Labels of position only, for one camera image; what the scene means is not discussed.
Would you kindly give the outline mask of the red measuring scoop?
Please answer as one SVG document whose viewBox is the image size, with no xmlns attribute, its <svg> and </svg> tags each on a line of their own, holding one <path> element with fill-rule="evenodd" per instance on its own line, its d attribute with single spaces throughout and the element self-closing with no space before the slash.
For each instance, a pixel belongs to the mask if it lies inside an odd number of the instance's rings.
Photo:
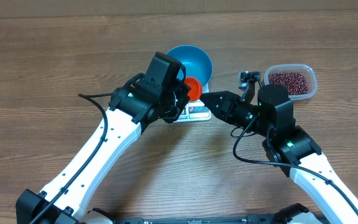
<svg viewBox="0 0 358 224">
<path fill-rule="evenodd" d="M 190 101 L 199 100 L 203 92 L 203 86 L 200 81 L 198 81 L 195 77 L 186 77 L 185 84 L 190 87 L 187 94 L 190 97 Z"/>
</svg>

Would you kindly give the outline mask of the red adzuki beans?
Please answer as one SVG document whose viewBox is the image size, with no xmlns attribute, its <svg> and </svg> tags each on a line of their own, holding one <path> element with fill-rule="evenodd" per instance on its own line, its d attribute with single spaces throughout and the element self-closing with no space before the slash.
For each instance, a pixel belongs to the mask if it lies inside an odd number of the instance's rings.
<svg viewBox="0 0 358 224">
<path fill-rule="evenodd" d="M 300 73 L 273 73 L 268 77 L 268 81 L 273 85 L 287 87 L 289 95 L 305 95 L 308 93 L 306 78 Z"/>
</svg>

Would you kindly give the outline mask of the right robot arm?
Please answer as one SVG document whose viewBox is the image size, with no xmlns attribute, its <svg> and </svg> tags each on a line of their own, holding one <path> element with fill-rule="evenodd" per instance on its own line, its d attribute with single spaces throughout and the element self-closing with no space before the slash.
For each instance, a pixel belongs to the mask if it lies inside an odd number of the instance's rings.
<svg viewBox="0 0 358 224">
<path fill-rule="evenodd" d="M 230 91 L 203 93 L 200 99 L 215 117 L 242 130 L 237 142 L 245 134 L 265 138 L 266 161 L 241 157 L 234 145 L 236 159 L 281 168 L 310 196 L 329 223 L 358 223 L 358 199 L 335 173 L 322 148 L 296 125 L 286 87 L 261 87 L 256 105 Z"/>
</svg>

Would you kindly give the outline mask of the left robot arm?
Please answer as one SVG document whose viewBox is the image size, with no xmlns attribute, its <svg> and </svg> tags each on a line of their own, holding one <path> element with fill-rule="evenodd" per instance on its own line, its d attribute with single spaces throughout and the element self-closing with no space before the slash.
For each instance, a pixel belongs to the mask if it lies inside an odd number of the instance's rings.
<svg viewBox="0 0 358 224">
<path fill-rule="evenodd" d="M 104 109 L 96 95 L 84 99 L 102 120 L 71 162 L 39 193 L 27 189 L 16 202 L 18 223 L 79 223 L 96 189 L 121 154 L 158 119 L 176 121 L 189 101 L 189 86 L 179 73 L 185 66 L 156 52 L 145 73 L 138 73 L 109 94 Z"/>
</svg>

